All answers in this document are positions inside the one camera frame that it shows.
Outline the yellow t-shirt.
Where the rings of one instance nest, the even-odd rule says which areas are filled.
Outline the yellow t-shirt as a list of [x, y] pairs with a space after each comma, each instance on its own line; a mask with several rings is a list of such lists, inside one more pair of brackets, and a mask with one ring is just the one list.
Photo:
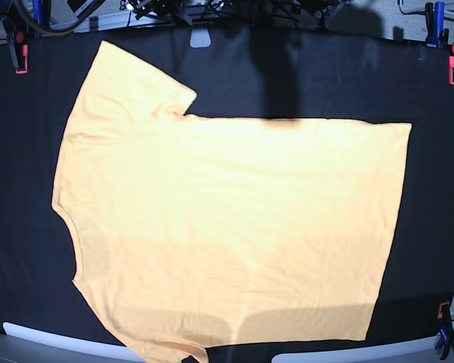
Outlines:
[[73, 283], [148, 362], [210, 347], [366, 338], [411, 125], [205, 118], [196, 93], [102, 42], [67, 120], [51, 205]]

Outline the grey tab on table edge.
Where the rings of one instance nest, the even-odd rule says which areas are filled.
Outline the grey tab on table edge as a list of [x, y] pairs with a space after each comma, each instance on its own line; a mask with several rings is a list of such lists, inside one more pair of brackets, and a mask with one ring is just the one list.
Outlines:
[[209, 48], [211, 46], [209, 30], [207, 28], [193, 29], [189, 44], [192, 48]]

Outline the red black clamp far left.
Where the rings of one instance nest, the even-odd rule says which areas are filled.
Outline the red black clamp far left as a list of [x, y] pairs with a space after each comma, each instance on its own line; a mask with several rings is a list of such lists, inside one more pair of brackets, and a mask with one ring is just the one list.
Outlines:
[[2, 24], [7, 35], [6, 41], [11, 53], [11, 60], [16, 74], [25, 74], [28, 70], [27, 28], [22, 20], [6, 17]]

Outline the blue clamp far right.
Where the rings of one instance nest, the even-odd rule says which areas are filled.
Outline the blue clamp far right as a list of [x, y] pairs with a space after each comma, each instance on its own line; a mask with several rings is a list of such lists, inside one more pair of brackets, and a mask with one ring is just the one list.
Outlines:
[[444, 2], [428, 2], [424, 7], [424, 17], [428, 31], [425, 44], [430, 48], [441, 49], [447, 43], [449, 30], [443, 27], [444, 11]]

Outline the red blue clamp near right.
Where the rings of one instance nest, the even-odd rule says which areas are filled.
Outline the red blue clamp near right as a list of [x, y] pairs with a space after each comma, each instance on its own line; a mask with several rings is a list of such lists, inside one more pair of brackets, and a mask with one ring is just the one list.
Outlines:
[[450, 302], [442, 302], [437, 315], [440, 320], [440, 327], [434, 349], [439, 355], [440, 360], [445, 360], [448, 357], [452, 344], [454, 343], [454, 330], [449, 307]]

